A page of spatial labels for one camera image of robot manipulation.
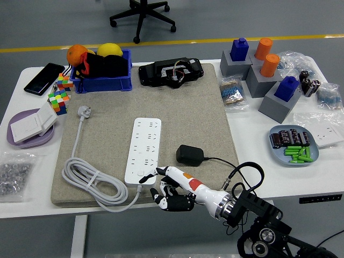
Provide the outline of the robot right hand white shell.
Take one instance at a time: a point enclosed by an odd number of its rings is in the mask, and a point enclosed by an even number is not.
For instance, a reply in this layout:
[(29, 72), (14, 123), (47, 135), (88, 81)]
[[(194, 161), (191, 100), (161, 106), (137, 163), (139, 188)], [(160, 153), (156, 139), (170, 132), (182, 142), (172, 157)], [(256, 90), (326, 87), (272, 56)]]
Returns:
[(230, 198), (226, 191), (212, 190), (200, 180), (176, 167), (161, 167), (147, 173), (139, 180), (140, 184), (157, 175), (163, 175), (160, 182), (162, 195), (154, 188), (150, 189), (154, 202), (164, 211), (191, 211), (194, 205), (205, 205), (209, 214), (219, 219), (224, 204)]

